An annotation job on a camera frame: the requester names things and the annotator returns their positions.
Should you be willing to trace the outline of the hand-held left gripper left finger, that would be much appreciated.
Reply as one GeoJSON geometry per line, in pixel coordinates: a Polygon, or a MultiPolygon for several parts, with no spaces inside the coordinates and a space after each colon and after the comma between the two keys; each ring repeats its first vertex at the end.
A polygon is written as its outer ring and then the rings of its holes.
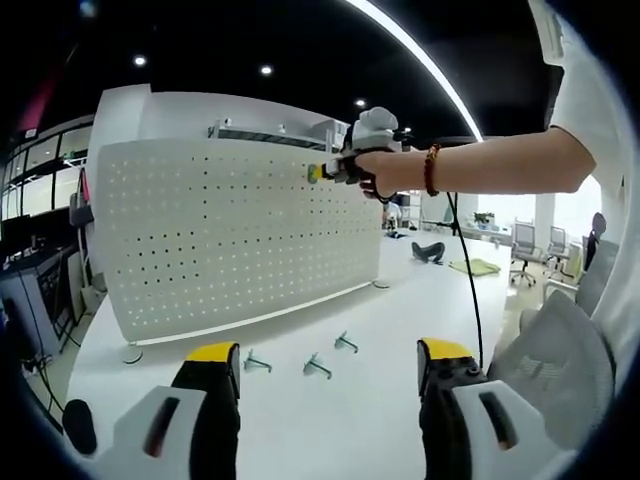
{"type": "Polygon", "coordinates": [[[241,428],[240,346],[190,352],[169,386],[157,386],[114,426],[104,479],[234,479],[241,428]]]}

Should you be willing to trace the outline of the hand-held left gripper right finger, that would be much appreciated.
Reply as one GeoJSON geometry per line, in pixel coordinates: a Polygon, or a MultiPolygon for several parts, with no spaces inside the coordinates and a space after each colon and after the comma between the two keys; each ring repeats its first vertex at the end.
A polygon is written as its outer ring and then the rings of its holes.
{"type": "Polygon", "coordinates": [[[490,381],[470,351],[417,342],[419,425],[427,479],[532,479],[543,463],[542,419],[517,392],[490,381]]]}

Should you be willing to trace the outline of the person's right hand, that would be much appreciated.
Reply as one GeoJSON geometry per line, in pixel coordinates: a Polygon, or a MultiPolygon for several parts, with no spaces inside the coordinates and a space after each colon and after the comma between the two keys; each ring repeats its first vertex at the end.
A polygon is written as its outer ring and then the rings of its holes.
{"type": "Polygon", "coordinates": [[[390,198],[399,191],[426,190],[426,151],[369,152],[355,157],[357,167],[371,176],[359,181],[368,199],[390,198]]]}

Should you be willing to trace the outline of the person's left hand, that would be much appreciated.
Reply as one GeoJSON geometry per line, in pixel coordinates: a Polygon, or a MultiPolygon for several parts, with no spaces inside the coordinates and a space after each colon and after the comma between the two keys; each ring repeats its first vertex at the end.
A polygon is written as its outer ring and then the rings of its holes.
{"type": "Polygon", "coordinates": [[[73,447],[85,456],[97,449],[93,415],[89,405],[81,399],[69,400],[62,414],[62,426],[73,447]]]}

